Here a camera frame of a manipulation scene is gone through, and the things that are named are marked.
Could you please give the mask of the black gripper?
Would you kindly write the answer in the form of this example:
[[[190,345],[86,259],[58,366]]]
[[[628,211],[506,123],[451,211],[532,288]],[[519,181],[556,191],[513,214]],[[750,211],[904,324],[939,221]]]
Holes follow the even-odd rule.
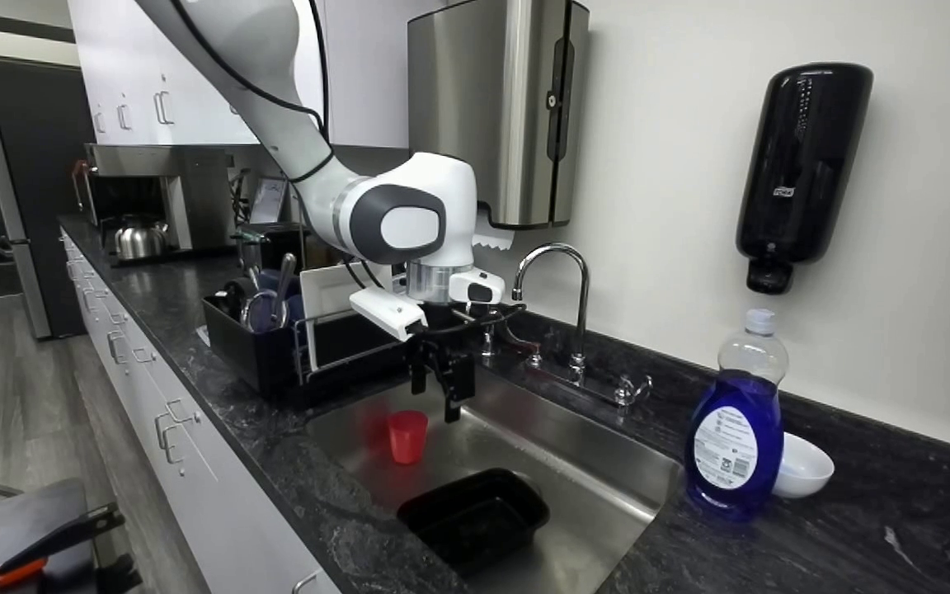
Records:
[[[478,313],[431,308],[426,324],[405,344],[412,392],[439,378],[446,392],[446,422],[457,422],[462,400],[476,392],[476,336],[485,329]]]

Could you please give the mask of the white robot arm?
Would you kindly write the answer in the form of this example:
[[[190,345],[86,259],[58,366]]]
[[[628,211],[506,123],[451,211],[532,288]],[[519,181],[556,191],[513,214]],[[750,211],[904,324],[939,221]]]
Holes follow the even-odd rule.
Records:
[[[409,348],[409,386],[435,377],[446,420],[476,397],[476,358],[451,345],[457,302],[494,302],[501,291],[476,268],[478,181],[451,155],[412,152],[380,175],[352,171],[301,97],[298,0],[135,0],[170,45],[232,101],[272,160],[298,189],[301,211],[329,247],[405,270],[399,291],[363,288],[349,308]]]

